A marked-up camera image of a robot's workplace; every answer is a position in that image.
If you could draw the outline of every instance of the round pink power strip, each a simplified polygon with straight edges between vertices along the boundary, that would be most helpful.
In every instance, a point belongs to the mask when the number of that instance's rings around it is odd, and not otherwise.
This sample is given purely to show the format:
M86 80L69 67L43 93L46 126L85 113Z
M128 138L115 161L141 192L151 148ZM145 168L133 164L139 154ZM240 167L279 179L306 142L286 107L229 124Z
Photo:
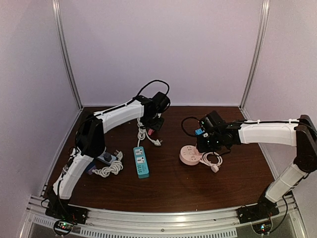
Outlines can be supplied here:
M185 145L180 150L179 159L186 165L196 165L202 158L195 146Z

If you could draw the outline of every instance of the white cord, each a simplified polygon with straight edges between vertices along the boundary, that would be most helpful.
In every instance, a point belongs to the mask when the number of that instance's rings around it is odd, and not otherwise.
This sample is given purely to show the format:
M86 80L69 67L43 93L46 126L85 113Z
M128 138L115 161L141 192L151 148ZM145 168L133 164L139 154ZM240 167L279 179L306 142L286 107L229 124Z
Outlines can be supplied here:
M218 163L214 164L210 162L208 160L208 155L215 155L218 159ZM219 171L219 167L221 166L223 160L222 160L222 157L217 152L209 152L209 153L204 153L202 158L199 160L199 162L209 166L213 172L217 173Z
M116 160L112 162L112 164L109 167L103 167L101 170L93 170L93 173L106 178L110 175L110 173L117 175L119 171L122 169L123 169L122 162L119 160Z
M139 128L139 132L138 132L138 147L140 146L140 141L144 140L145 137L147 137L155 146L161 146L161 142L160 140L152 140L150 138L150 136L147 133L147 130L144 128L143 129L143 124L140 122L140 118L137 119L138 120L138 128Z

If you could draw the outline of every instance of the white backdrop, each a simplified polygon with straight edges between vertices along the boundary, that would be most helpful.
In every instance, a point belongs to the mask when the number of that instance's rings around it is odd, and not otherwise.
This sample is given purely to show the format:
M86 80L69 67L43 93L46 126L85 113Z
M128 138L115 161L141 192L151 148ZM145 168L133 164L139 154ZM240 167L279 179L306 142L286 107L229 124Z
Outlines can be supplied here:
M0 237L17 236L77 115L51 0L0 1Z
M61 1L83 105L125 102L155 78L170 84L173 105L239 105L261 7L261 0Z
M270 2L268 26L246 109L252 119L288 119L308 114L317 126L317 1ZM266 145L275 174L296 149ZM316 237L317 172L294 190L310 238Z

